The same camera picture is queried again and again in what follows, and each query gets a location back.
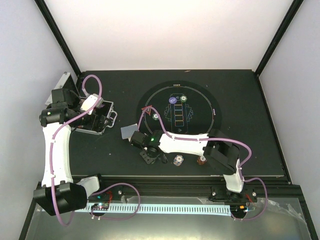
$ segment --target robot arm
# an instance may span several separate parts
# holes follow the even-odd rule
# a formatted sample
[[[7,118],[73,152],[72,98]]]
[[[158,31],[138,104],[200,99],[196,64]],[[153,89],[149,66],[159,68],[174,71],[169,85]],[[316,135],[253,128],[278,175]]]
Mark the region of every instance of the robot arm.
[[[148,136],[135,131],[130,143],[136,147],[143,148],[141,156],[149,164],[163,153],[185,153],[203,156],[211,167],[220,170],[223,175],[226,188],[229,191],[240,193],[244,182],[239,169],[239,148],[226,141],[199,141],[206,138],[227,138],[220,131],[214,129],[209,134],[184,135],[155,131]],[[194,139],[179,140],[176,138]]]
[[[42,188],[33,192],[33,198],[51,216],[56,214],[52,200],[52,175],[50,171],[50,147],[53,134],[63,123],[88,110],[96,101],[97,96],[91,95],[82,103],[79,96],[73,91],[63,88],[55,89],[52,90],[52,104],[43,110],[39,117],[45,138],[45,170],[41,182]],[[61,214],[85,208],[88,197],[100,187],[97,176],[83,178],[75,184],[70,172],[69,139],[71,128],[89,121],[87,118],[85,116],[71,123],[72,125],[63,127],[55,137],[51,150],[55,198]]]

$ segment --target red object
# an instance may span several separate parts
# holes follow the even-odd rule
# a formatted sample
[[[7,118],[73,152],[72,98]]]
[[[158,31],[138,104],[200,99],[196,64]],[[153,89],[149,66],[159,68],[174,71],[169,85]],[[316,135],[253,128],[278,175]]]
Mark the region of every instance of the red object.
[[[111,203],[112,200],[112,192],[111,191],[107,191],[106,194],[109,194],[109,204]]]
[[[207,159],[205,161],[201,161],[201,156],[198,156],[198,158],[196,159],[196,162],[199,164],[199,165],[203,165],[207,162]]]
[[[141,110],[143,111],[143,110],[149,108],[147,111],[145,111],[145,113],[149,114],[149,116],[150,116],[150,114],[151,114],[151,108],[150,107],[152,107],[152,105],[143,107],[143,108],[141,108]]]
[[[250,198],[250,196],[248,194],[245,194],[245,196],[246,196],[247,199],[249,199],[250,203],[253,203],[253,205],[256,206],[255,203],[251,200],[251,198]]]

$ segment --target black table surface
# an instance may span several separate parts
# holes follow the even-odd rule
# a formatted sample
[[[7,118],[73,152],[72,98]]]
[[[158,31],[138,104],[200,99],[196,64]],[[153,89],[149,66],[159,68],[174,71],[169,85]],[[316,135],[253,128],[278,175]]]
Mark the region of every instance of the black table surface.
[[[100,173],[103,176],[216,176],[221,172],[208,164],[198,165],[195,155],[183,155],[181,166],[168,163],[146,164],[140,150],[121,137],[121,127],[137,123],[138,102],[155,85],[167,81],[189,81],[206,88],[218,101],[222,112],[221,131],[229,138],[246,143],[251,159],[243,165],[245,176],[283,176],[282,160],[272,124],[257,79],[251,70],[117,70],[87,71],[102,82],[102,97],[114,102],[118,113],[113,128],[102,136],[75,132],[70,137],[69,161],[73,176]],[[86,82],[90,94],[98,93],[92,78]],[[240,159],[247,150],[240,147]]]

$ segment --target black frame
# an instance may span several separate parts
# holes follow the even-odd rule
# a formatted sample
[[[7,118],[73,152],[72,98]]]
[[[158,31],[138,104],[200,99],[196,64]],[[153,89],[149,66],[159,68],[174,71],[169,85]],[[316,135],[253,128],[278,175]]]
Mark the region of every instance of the black frame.
[[[57,42],[59,43],[63,53],[68,59],[72,69],[77,75],[76,85],[79,88],[79,86],[82,83],[84,73],[78,67],[78,64],[74,59],[66,41],[64,40],[64,37],[60,32],[53,16],[51,15],[50,10],[48,9],[45,3],[45,0],[34,0],[34,1],[36,2],[44,19],[46,20],[53,35],[55,36]],[[259,76],[261,75],[262,71],[267,65],[269,59],[271,58],[273,52],[275,51],[277,45],[279,44],[280,40],[285,34],[287,28],[289,27],[291,21],[293,20],[294,16],[296,15],[302,3],[303,3],[303,0],[293,0],[278,30],[276,31],[270,45],[268,46],[263,58],[261,59],[256,71],[254,72],[263,97],[264,97],[264,94],[263,94],[263,89],[261,86]],[[316,233],[315,226],[312,222],[311,215],[308,210],[308,206],[306,204],[306,200],[304,198],[303,192],[299,185],[291,184],[291,177],[290,177],[288,167],[279,143],[279,139],[277,137],[277,133],[270,115],[270,111],[269,111],[266,99],[263,98],[263,100],[264,100],[265,108],[268,113],[269,120],[272,124],[273,134],[278,145],[279,153],[282,159],[283,170],[285,172],[284,177],[281,177],[276,180],[270,177],[263,178],[268,190],[268,196],[271,198],[298,198],[305,221],[307,223],[308,230],[310,232],[310,236],[312,239],[316,240],[318,239],[318,236]],[[108,177],[103,179],[103,181],[107,186],[113,183],[119,182],[119,180],[135,185],[143,196],[149,195],[149,196],[171,196],[171,197],[194,197],[194,196],[209,197],[212,194],[213,188],[214,189],[226,188],[225,184],[222,182],[222,178],[221,179],[217,178],[215,180],[212,180],[212,178],[194,178],[194,177],[166,177],[166,178],[163,178],[163,177],[162,178],[160,177],[141,177],[141,178],[140,177]],[[254,191],[256,192],[256,197],[265,196],[264,189],[260,185],[260,183],[251,182],[251,183],[248,183],[247,186],[254,189]],[[124,192],[126,196],[135,195],[135,192],[133,192],[132,189],[126,188],[126,187],[123,188],[122,192]],[[28,233],[28,228],[30,226],[35,208],[36,208],[36,202],[32,200],[19,240],[23,240],[26,238]]]

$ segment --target black circular mat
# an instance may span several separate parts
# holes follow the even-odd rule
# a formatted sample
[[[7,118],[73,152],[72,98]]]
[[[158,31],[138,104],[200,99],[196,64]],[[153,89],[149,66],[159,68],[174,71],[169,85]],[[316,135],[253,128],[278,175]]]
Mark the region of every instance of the black circular mat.
[[[148,90],[138,103],[137,122],[147,106],[159,112],[165,129],[171,133],[198,135],[221,126],[222,115],[217,100],[205,88],[192,82],[167,81]],[[150,115],[146,113],[140,131],[152,134],[154,130],[161,130],[155,117],[153,111]]]

